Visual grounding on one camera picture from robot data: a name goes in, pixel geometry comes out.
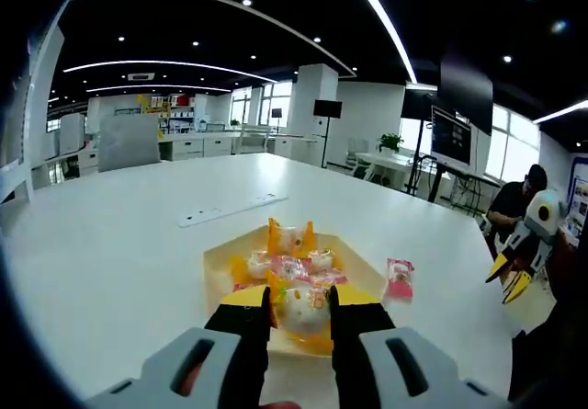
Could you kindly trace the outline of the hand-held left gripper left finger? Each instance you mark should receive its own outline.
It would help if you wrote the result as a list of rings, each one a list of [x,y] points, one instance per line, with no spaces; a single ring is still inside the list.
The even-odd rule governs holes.
[[[268,367],[270,288],[237,290],[205,326],[147,358],[126,379],[86,401],[88,408],[256,408]]]

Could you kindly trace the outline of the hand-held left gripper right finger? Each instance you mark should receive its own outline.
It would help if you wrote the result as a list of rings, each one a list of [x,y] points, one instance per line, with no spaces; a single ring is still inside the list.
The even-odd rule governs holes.
[[[462,380],[448,354],[351,285],[329,290],[332,368],[341,408],[499,408],[501,398]]]

